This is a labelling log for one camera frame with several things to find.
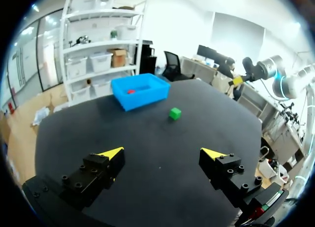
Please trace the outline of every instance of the computer monitor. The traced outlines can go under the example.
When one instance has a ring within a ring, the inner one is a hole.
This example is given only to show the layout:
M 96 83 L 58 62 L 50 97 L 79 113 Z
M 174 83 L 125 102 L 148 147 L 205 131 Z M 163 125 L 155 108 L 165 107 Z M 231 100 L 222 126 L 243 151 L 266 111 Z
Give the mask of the computer monitor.
M 221 64 L 225 63 L 227 58 L 228 58 L 227 56 L 224 56 L 224 55 L 221 55 L 221 54 L 217 53 L 217 55 L 215 56 L 214 60 L 215 60 L 216 64 L 221 65 Z
M 216 58 L 217 51 L 209 47 L 199 45 L 197 55 L 214 60 Z

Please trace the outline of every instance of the wooden floor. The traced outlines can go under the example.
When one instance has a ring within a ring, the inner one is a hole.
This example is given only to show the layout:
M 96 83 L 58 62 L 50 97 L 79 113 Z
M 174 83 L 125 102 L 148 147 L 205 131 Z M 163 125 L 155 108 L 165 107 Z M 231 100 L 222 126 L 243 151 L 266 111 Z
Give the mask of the wooden floor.
M 19 106 L 13 115 L 7 117 L 11 128 L 8 144 L 8 158 L 18 173 L 17 181 L 23 184 L 35 176 L 35 144 L 36 130 L 31 127 L 37 110 L 52 104 L 58 106 L 67 102 L 63 84 L 49 89 L 23 105 Z

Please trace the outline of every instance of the desk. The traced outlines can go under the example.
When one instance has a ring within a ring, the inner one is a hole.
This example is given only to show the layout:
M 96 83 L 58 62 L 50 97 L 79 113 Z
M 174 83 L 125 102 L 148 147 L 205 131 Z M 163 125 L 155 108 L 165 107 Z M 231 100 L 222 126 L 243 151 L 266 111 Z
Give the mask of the desk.
M 275 158 L 283 165 L 291 178 L 294 178 L 305 160 L 302 144 L 294 127 L 280 116 L 283 108 L 271 97 L 262 96 L 251 84 L 244 83 L 238 102 L 262 121 L 263 138 L 275 153 Z M 297 164 L 287 161 L 295 156 Z
M 200 78 L 206 83 L 211 83 L 217 72 L 216 69 L 208 65 L 186 57 L 182 57 L 181 71 L 182 74 L 186 75 L 194 74 L 196 78 Z
M 168 118 L 173 107 L 182 111 L 177 121 Z M 186 80 L 171 83 L 168 99 L 129 112 L 107 96 L 45 118 L 35 168 L 60 181 L 87 154 L 124 146 L 116 182 L 85 214 L 116 227 L 226 227 L 238 209 L 199 167 L 200 148 L 235 153 L 253 177 L 260 137 L 261 124 L 247 109 L 202 81 Z

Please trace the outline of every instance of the black office chair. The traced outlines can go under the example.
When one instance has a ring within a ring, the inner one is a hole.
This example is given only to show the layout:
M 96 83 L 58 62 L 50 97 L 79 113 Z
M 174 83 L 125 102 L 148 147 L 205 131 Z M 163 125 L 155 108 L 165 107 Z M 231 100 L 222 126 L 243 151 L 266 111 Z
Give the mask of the black office chair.
M 178 55 L 168 51 L 164 51 L 164 53 L 166 56 L 167 65 L 162 74 L 163 77 L 167 78 L 171 82 L 193 79 L 195 77 L 194 74 L 191 77 L 188 77 L 181 73 L 181 64 Z

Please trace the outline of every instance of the green cube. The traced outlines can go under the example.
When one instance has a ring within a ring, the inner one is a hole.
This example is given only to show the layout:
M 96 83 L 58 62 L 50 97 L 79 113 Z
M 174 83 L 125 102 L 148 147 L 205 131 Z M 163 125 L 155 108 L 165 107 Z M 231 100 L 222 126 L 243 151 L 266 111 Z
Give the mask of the green cube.
M 173 120 L 178 120 L 182 115 L 182 111 L 177 108 L 171 109 L 169 112 L 169 117 L 171 117 Z

